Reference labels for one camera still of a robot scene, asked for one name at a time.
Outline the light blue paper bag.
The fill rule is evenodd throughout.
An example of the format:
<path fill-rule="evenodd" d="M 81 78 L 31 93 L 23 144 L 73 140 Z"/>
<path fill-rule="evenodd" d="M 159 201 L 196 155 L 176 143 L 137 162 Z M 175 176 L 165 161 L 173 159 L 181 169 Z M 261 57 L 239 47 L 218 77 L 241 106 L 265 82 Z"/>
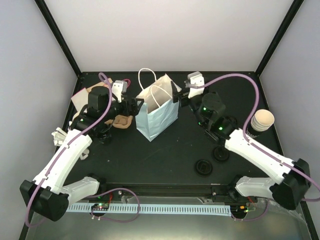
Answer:
<path fill-rule="evenodd" d="M 167 74 L 157 78 L 153 70 L 145 70 L 153 74 L 154 82 L 144 88 L 141 78 L 138 78 L 141 92 L 136 98 L 142 99 L 143 104 L 135 122 L 136 129 L 151 142 L 178 119 L 179 102 L 173 102 L 172 87 L 176 87 L 178 92 L 181 88 Z"/>

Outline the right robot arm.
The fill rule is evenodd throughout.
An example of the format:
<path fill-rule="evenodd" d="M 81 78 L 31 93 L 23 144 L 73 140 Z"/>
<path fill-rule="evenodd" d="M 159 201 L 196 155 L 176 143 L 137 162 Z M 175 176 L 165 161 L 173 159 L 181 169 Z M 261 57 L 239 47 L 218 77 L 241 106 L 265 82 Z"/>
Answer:
<path fill-rule="evenodd" d="M 305 160 L 294 161 L 244 135 L 237 123 L 225 116 L 226 106 L 217 92 L 206 90 L 189 98 L 187 88 L 178 90 L 173 82 L 171 88 L 172 100 L 190 107 L 198 125 L 214 144 L 238 154 L 267 174 L 267 177 L 236 177 L 233 187 L 238 195 L 269 198 L 287 210 L 297 208 L 311 187 L 310 167 Z"/>

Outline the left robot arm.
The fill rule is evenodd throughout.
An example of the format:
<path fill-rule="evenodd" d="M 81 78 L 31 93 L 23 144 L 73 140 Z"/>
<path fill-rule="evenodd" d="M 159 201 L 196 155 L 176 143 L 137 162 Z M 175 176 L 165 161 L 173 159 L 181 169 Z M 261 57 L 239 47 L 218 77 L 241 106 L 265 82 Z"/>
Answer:
<path fill-rule="evenodd" d="M 136 116 L 144 100 L 117 96 L 105 86 L 96 86 L 88 94 L 88 103 L 71 122 L 62 145 L 46 167 L 32 180 L 19 187 L 27 211 L 58 221 L 67 208 L 84 199 L 98 197 L 106 189 L 106 180 L 94 174 L 69 185 L 65 180 L 93 139 L 106 141 L 111 136 L 106 121 L 117 116 Z"/>

